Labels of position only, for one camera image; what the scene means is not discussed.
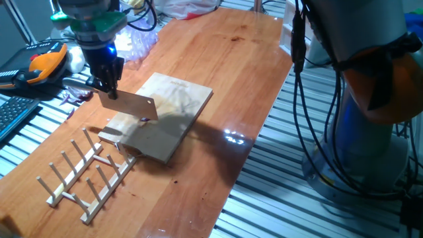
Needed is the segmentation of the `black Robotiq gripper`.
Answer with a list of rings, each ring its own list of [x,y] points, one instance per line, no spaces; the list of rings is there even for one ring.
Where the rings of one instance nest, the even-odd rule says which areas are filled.
[[[82,49],[85,61],[89,64],[91,74],[95,76],[96,88],[107,94],[112,100],[117,99],[118,74],[114,67],[111,72],[112,62],[117,58],[117,51],[114,43],[109,43],[99,49]]]

